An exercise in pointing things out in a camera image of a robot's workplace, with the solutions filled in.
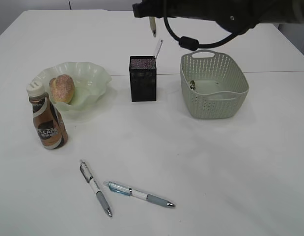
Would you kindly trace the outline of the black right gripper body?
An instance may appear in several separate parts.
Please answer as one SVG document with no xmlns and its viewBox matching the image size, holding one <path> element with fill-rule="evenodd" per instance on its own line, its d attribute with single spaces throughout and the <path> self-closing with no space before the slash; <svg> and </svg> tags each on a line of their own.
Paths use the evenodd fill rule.
<svg viewBox="0 0 304 236">
<path fill-rule="evenodd" d="M 132 5 L 136 18 L 189 18 L 214 21 L 229 33 L 243 34 L 259 20 L 251 0 L 143 0 Z"/>
</svg>

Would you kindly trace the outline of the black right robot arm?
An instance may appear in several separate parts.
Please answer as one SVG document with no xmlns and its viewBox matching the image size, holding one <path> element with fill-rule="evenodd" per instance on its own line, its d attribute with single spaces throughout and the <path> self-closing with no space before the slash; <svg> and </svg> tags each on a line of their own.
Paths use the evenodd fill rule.
<svg viewBox="0 0 304 236">
<path fill-rule="evenodd" d="M 132 8 L 136 18 L 214 21 L 224 30 L 240 34 L 259 23 L 304 24 L 304 0 L 143 0 Z"/>
</svg>

